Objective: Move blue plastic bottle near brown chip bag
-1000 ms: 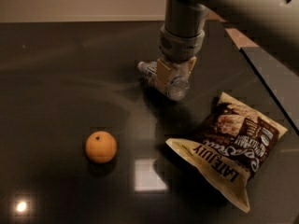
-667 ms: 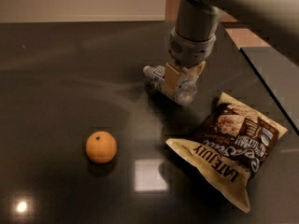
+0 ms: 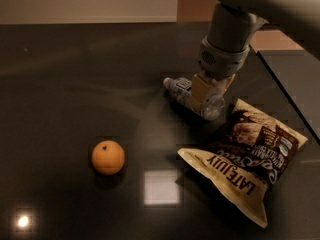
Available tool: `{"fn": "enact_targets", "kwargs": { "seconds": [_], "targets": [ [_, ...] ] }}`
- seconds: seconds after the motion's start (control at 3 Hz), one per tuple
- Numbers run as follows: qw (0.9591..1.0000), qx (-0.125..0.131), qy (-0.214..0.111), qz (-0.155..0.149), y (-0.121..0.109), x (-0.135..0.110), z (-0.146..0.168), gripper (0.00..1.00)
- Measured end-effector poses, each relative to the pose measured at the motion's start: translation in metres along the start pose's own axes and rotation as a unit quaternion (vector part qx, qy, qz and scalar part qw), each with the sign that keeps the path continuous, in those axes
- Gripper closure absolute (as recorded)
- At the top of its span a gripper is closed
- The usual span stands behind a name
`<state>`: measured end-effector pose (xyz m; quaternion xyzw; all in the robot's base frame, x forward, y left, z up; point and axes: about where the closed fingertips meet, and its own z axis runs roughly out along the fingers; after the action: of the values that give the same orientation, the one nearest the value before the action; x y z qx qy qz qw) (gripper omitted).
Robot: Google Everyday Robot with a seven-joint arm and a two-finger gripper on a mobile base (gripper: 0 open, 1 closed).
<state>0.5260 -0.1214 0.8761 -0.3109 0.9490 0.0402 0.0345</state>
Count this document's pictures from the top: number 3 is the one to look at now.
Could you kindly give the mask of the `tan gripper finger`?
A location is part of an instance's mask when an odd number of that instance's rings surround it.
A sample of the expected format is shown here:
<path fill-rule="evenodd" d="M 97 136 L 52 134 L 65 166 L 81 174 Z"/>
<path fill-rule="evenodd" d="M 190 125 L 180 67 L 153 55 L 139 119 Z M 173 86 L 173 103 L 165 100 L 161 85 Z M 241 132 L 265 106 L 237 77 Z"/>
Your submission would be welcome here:
<path fill-rule="evenodd" d="M 213 86 L 210 79 L 205 78 L 200 73 L 195 74 L 192 78 L 191 96 L 189 99 L 191 108 L 199 112 L 212 90 Z"/>
<path fill-rule="evenodd" d="M 235 74 L 223 80 L 222 92 L 225 93 L 235 79 Z"/>

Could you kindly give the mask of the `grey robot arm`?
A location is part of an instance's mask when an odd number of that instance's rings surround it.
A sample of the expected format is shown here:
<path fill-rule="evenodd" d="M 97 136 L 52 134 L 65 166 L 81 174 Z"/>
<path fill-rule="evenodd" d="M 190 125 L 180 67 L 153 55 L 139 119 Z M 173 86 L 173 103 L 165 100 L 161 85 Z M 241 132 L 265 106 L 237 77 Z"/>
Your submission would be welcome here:
<path fill-rule="evenodd" d="M 203 114 L 216 105 L 243 66 L 253 35 L 265 23 L 277 27 L 314 57 L 320 55 L 320 0 L 218 0 L 188 105 Z"/>

